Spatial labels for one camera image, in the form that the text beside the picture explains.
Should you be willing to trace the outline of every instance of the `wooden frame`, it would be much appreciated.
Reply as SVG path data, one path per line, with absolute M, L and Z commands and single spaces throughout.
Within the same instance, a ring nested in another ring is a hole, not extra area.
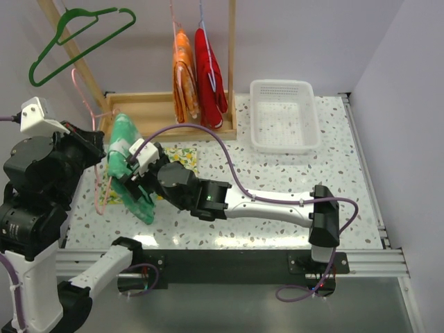
M 234 140 L 237 137 L 236 107 L 234 101 L 234 45 L 236 35 L 236 0 L 228 0 L 229 4 L 229 38 L 228 38 L 228 90 L 225 92 L 228 98 L 228 112 L 224 115 L 224 123 L 217 134 L 225 140 Z M 54 5 L 53 0 L 37 0 L 43 13 L 48 18 L 54 30 L 60 20 L 60 13 Z M 70 32 L 65 29 L 63 38 L 69 37 Z M 64 46 L 68 56 L 72 59 L 80 50 L 74 39 L 68 41 Z M 102 112 L 119 109 L 126 113 L 136 124 L 139 132 L 148 137 L 165 126 L 174 124 L 173 94 L 171 92 L 159 93 L 135 93 L 135 94 L 108 94 L 104 97 L 99 85 L 94 79 L 85 60 L 82 58 L 74 63 L 78 73 L 82 76 L 85 84 L 100 106 Z M 100 129 L 105 132 L 109 139 L 114 117 L 104 117 L 100 123 Z M 180 128 L 165 132 L 157 137 L 158 141 L 195 141 L 213 139 L 203 131 L 191 128 Z

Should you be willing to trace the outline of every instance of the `gray floor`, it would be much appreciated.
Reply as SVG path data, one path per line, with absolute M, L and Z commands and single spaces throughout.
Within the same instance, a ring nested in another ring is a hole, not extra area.
M 412 332 L 394 278 L 343 278 L 327 302 L 281 303 L 274 292 L 263 285 L 171 285 L 127 301 L 112 284 L 79 332 Z

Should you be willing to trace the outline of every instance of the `blue hanger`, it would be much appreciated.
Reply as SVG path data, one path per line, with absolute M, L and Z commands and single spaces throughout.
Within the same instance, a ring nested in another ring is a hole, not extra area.
M 212 61 L 211 52 L 210 52 L 210 44 L 208 43 L 207 31 L 205 30 L 205 23 L 203 21 L 202 0 L 199 0 L 199 9 L 200 9 L 199 26 L 202 25 L 203 34 L 205 35 L 205 43 L 207 44 L 208 58 L 210 58 L 211 74 L 208 74 L 208 78 L 210 80 L 211 88 L 213 89 L 213 92 L 216 92 L 216 77 L 214 76 L 213 61 Z

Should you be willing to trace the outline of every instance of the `wooden pole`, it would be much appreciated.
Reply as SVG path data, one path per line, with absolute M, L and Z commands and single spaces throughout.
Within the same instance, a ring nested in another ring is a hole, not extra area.
M 57 30 L 57 24 L 60 21 L 60 13 L 58 12 L 57 7 L 54 5 L 53 0 L 37 0 L 40 8 L 45 14 L 46 18 L 51 23 L 54 30 Z M 67 28 L 63 31 L 61 39 L 64 40 L 68 38 L 71 33 Z M 77 43 L 74 39 L 66 42 L 63 47 L 65 51 L 68 53 L 68 56 L 72 59 L 80 54 L 80 50 L 77 46 Z M 82 76 L 83 81 L 85 82 L 87 88 L 91 92 L 91 95 L 94 97 L 97 105 L 100 106 L 102 112 L 110 112 L 110 105 L 107 103 L 102 91 L 94 79 L 89 67 L 85 61 L 85 59 L 81 58 L 74 63 L 75 68 L 77 68 L 77 72 Z
M 236 119 L 236 110 L 235 107 L 233 107 L 234 46 L 236 42 L 236 0 L 230 0 L 228 20 L 228 115 L 230 117 L 230 120 L 232 120 L 233 114 L 234 118 Z

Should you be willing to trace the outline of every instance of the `terrazzo tabletop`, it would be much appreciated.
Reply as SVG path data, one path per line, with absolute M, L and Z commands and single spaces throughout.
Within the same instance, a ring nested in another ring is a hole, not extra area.
M 382 248 L 377 218 L 340 97 L 316 97 L 321 147 L 306 155 L 267 155 L 250 143 L 249 95 L 236 95 L 237 141 L 226 142 L 239 179 L 246 188 L 264 191 L 311 191 L 326 185 L 335 196 L 356 200 L 359 215 L 341 235 L 344 249 Z M 225 156 L 216 142 L 163 143 L 164 147 L 197 148 L 199 177 L 234 183 Z M 66 248 L 108 248 L 120 236 L 142 242 L 144 248 L 310 248 L 308 229 L 281 221 L 230 219 L 206 222 L 180 212 L 165 200 L 157 201 L 155 220 L 146 225 L 123 205 L 108 205 L 99 216 L 94 209 L 94 171 L 86 170 L 71 205 Z M 351 205 L 341 204 L 343 225 Z

